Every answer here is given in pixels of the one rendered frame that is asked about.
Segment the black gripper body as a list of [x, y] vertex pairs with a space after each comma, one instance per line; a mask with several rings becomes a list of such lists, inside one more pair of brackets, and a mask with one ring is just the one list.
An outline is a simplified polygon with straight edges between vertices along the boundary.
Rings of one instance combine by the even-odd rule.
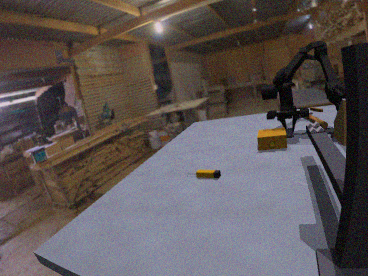
[[[283, 104], [284, 106], [288, 106], [289, 103], [292, 103], [292, 106], [293, 105], [293, 96], [290, 97], [290, 98], [280, 98], [280, 106], [281, 104]], [[309, 117], [309, 109], [308, 108], [300, 108], [300, 111], [297, 111], [296, 113], [297, 115], [293, 115], [294, 118], [299, 118], [299, 115], [302, 116], [302, 117]], [[267, 119], [273, 119], [275, 117], [279, 119], [282, 119], [281, 118], [281, 112], [277, 112], [277, 110], [271, 110], [267, 113], [266, 115]]]

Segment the hammer with wooden handle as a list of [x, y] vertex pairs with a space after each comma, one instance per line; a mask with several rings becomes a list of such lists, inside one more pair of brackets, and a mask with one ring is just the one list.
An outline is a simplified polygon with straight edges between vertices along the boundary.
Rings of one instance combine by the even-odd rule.
[[315, 123], [315, 121], [317, 121], [317, 123], [319, 123], [321, 125], [321, 127], [323, 127], [323, 128], [327, 128], [328, 127], [328, 123], [327, 122], [325, 122], [325, 121], [323, 121], [321, 119], [318, 119], [318, 118], [312, 116], [311, 114], [313, 114], [312, 111], [309, 112], [309, 117], [305, 117], [305, 118], [307, 118], [308, 120], [310, 120], [311, 122], [314, 122], [314, 123]]

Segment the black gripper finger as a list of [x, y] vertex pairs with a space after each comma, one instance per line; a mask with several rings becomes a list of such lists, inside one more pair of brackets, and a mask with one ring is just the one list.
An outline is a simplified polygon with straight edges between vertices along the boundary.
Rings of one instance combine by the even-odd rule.
[[277, 121], [281, 122], [283, 124], [283, 128], [285, 127], [285, 130], [286, 130], [286, 120], [285, 119], [277, 119]]
[[297, 119], [300, 119], [300, 117], [299, 118], [292, 118], [292, 131], [294, 132], [294, 129], [295, 129], [295, 123], [296, 123], [296, 121], [297, 121]]

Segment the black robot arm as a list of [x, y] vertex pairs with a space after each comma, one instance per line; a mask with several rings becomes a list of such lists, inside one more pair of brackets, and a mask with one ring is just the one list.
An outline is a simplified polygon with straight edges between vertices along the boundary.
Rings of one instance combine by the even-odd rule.
[[[314, 54], [310, 55], [307, 52], [314, 49]], [[273, 81], [273, 85], [262, 85], [261, 94], [262, 99], [276, 99], [277, 92], [279, 92], [280, 98], [290, 98], [293, 96], [291, 86], [295, 86], [295, 83], [292, 82], [294, 73], [301, 66], [301, 64], [306, 60], [317, 60], [320, 62], [324, 75], [325, 75], [325, 93], [327, 95], [327, 99], [336, 106], [336, 110], [338, 112], [342, 99], [345, 99], [345, 86], [341, 84], [341, 81], [336, 79], [334, 70], [329, 61], [327, 55], [327, 44], [323, 41], [312, 42], [306, 47], [301, 47], [296, 53], [295, 57], [290, 61], [290, 63], [281, 68], [277, 75], [275, 76]], [[297, 115], [296, 105], [292, 106], [292, 103], [289, 103], [288, 106], [284, 106], [281, 104], [281, 118], [283, 119], [291, 119], [293, 115]]]

